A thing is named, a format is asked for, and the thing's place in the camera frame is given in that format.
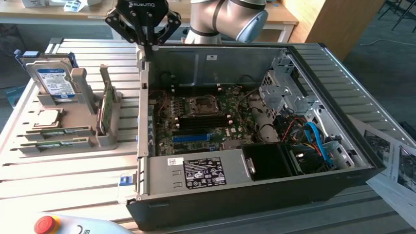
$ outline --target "emergency stop button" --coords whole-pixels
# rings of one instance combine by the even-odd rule
[[[35,224],[36,234],[48,234],[57,226],[56,220],[51,216],[43,216]]]

